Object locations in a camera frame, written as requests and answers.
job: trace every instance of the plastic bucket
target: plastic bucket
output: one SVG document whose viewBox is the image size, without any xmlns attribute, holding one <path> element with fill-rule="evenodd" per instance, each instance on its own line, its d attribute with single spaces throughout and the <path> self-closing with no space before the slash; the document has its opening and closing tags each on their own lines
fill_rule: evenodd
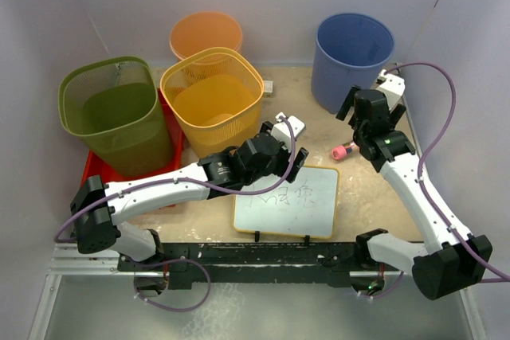
<svg viewBox="0 0 510 340">
<path fill-rule="evenodd" d="M 241 46 L 241 27 L 234 18 L 221 12 L 188 15 L 178 21 L 170 32 L 170 48 L 179 60 L 215 47 L 240 53 Z"/>
<path fill-rule="evenodd" d="M 62 126 L 124 177 L 173 156 L 158 91 L 145 61 L 117 57 L 67 75 L 58 93 Z"/>
<path fill-rule="evenodd" d="M 240 146 L 260 129 L 264 84 L 239 53 L 211 48 L 170 67 L 161 92 L 199 157 Z"/>
<path fill-rule="evenodd" d="M 324 20 L 316 36 L 312 94 L 330 113 L 340 109 L 352 85 L 368 89 L 394 51 L 383 23 L 362 14 Z"/>
</svg>

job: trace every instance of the yellow bucket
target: yellow bucket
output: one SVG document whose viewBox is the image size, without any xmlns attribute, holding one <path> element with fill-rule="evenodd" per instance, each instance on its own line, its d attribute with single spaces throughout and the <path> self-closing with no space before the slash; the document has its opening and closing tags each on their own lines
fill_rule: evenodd
<svg viewBox="0 0 510 340">
<path fill-rule="evenodd" d="M 258 132 L 264 84 L 232 49 L 186 58 L 163 74 L 160 87 L 199 157 L 238 147 Z"/>
</svg>

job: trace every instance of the white enclosure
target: white enclosure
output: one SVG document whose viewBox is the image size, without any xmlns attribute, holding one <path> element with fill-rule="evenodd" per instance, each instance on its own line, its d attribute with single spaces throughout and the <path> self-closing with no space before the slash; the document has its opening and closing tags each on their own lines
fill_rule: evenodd
<svg viewBox="0 0 510 340">
<path fill-rule="evenodd" d="M 311 64 L 319 23 L 354 11 L 388 25 L 394 61 L 432 61 L 450 72 L 457 114 L 430 156 L 430 177 L 456 215 L 492 241 L 492 263 L 510 272 L 510 0 L 0 0 L 2 338 L 29 335 L 52 236 L 69 215 L 84 165 L 85 148 L 58 119 L 61 79 L 108 56 L 171 63 L 171 27 L 199 10 L 234 16 L 245 34 L 243 54 L 254 64 Z M 405 77 L 423 147 L 444 122 L 449 90 L 430 68 L 409 68 Z M 506 338 L 510 286 L 476 292 L 488 337 Z"/>
</svg>

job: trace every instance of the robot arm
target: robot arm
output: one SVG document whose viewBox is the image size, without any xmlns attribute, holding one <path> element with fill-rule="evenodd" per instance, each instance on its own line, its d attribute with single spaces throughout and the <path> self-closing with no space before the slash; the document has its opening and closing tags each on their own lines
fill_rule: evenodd
<svg viewBox="0 0 510 340">
<path fill-rule="evenodd" d="M 230 190 L 241 190 L 270 174 L 282 177 L 288 167 L 291 142 L 288 127 L 281 121 L 281 116 L 284 115 L 279 114 L 277 120 L 280 122 L 274 125 L 263 123 L 260 133 L 240 147 L 228 147 L 221 153 L 210 154 L 180 170 L 129 182 L 103 184 L 99 176 L 88 178 L 71 204 L 73 215 L 102 197 L 118 197 L 97 206 L 75 221 L 78 251 L 89 254 L 109 248 L 136 261 L 159 261 L 163 250 L 158 233 L 139 229 L 126 221 L 168 205 L 226 195 L 196 183 L 178 182 L 178 178 L 193 178 Z M 297 139 L 305 130 L 305 125 L 294 116 L 289 117 L 288 121 Z M 307 156 L 308 152 L 301 148 L 286 178 L 287 182 L 294 181 Z M 141 184 L 146 187 L 124 191 Z"/>
<path fill-rule="evenodd" d="M 352 87 L 337 119 L 344 120 L 351 107 L 349 125 L 360 154 L 369 160 L 402 199 L 423 237 L 423 244 L 400 240 L 377 229 L 356 238 L 359 257 L 369 264 L 389 264 L 412 275 L 418 288 L 429 299 L 438 299 L 481 280 L 484 268 L 461 246 L 433 206 L 426 200 L 419 182 L 424 182 L 432 198 L 449 217 L 469 245 L 488 260 L 492 245 L 485 236 L 474 236 L 453 214 L 430 182 L 426 172 L 417 179 L 419 157 L 411 142 L 395 126 L 406 111 L 397 104 L 403 93 L 403 80 L 379 75 L 377 89 Z"/>
</svg>

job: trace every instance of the small whiteboard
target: small whiteboard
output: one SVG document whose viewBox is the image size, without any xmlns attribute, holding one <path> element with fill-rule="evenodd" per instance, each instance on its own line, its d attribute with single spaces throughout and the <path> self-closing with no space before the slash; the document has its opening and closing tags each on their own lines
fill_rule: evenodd
<svg viewBox="0 0 510 340">
<path fill-rule="evenodd" d="M 264 189 L 278 179 L 274 175 L 263 177 L 243 190 Z M 333 234 L 338 184 L 337 169 L 303 167 L 293 183 L 284 182 L 261 195 L 237 195 L 233 226 L 249 233 L 329 238 Z"/>
</svg>

